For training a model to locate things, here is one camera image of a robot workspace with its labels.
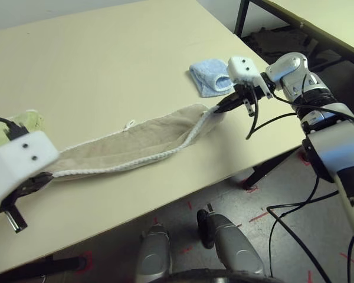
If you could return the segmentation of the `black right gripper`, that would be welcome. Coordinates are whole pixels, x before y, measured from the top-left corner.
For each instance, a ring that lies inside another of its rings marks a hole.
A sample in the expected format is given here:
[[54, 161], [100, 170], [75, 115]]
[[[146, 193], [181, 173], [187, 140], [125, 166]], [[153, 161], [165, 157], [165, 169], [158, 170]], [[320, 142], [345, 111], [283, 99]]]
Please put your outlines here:
[[226, 97], [217, 104], [215, 114], [232, 111], [239, 106], [245, 106], [250, 117], [255, 116], [256, 104], [264, 97], [272, 98], [271, 93], [265, 93], [260, 86], [240, 85], [234, 86], [237, 97]]

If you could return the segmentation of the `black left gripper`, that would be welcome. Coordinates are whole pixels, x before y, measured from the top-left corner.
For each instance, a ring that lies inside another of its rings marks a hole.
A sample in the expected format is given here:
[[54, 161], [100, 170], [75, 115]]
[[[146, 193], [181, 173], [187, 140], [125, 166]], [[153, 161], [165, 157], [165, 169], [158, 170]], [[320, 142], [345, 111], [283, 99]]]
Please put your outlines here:
[[[53, 174], [50, 172], [41, 172], [34, 177], [31, 177], [26, 185], [26, 192], [37, 192], [53, 179]], [[0, 204], [0, 213], [4, 213], [12, 226], [15, 233], [20, 233], [28, 227], [26, 221], [22, 217], [20, 211], [16, 207], [16, 201], [23, 196], [24, 184], [19, 185]]]

